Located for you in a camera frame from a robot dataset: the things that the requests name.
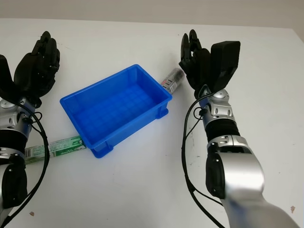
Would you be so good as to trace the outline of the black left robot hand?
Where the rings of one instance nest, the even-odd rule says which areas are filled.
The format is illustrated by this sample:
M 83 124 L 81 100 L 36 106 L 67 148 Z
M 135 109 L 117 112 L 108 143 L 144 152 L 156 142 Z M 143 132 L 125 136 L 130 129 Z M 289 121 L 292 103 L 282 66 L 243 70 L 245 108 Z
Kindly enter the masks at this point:
M 59 63 L 60 51 L 57 42 L 48 31 L 45 31 L 36 41 L 33 50 L 18 64 L 14 84 L 22 95 L 40 98 L 52 89 Z

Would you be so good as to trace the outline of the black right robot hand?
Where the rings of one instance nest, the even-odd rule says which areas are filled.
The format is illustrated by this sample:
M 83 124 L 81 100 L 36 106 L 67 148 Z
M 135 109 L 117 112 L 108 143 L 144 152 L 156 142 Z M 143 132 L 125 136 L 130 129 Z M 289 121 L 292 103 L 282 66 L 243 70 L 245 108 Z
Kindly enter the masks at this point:
M 203 87 L 207 86 L 214 92 L 215 80 L 211 74 L 211 53 L 201 46 L 195 30 L 185 33 L 181 41 L 179 66 L 184 71 L 187 81 L 199 99 Z

